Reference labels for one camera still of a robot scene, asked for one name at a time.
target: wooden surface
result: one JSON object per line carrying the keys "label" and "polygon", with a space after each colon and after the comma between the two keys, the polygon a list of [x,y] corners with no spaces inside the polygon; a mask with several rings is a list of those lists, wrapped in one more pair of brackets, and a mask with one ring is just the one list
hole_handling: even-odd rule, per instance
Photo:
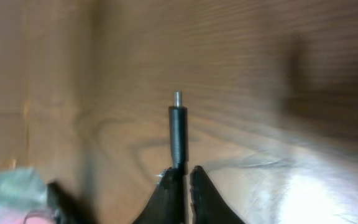
{"label": "wooden surface", "polygon": [[170,165],[173,90],[189,167],[241,218],[358,223],[358,1],[36,2],[30,161],[101,223],[130,223]]}

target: blurry background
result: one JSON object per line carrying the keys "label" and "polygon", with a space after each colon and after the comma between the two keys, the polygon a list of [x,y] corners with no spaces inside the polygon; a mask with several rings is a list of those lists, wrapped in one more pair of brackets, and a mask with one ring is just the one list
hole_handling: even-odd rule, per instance
{"label": "blurry background", "polygon": [[358,223],[358,0],[0,0],[0,167],[130,223],[170,165],[250,223]]}

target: wood grain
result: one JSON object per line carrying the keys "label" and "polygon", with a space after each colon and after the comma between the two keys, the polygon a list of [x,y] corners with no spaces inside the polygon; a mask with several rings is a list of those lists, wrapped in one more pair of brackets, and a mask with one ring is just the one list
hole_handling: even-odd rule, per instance
{"label": "wood grain", "polygon": [[358,223],[358,1],[32,7],[30,160],[101,223],[130,223],[170,165],[173,90],[189,166],[241,218]]}

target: metal tip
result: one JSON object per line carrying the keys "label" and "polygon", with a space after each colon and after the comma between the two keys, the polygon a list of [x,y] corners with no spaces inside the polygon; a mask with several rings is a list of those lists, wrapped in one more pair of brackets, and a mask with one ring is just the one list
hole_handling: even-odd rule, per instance
{"label": "metal tip", "polygon": [[181,91],[177,90],[173,92],[173,105],[181,106]]}

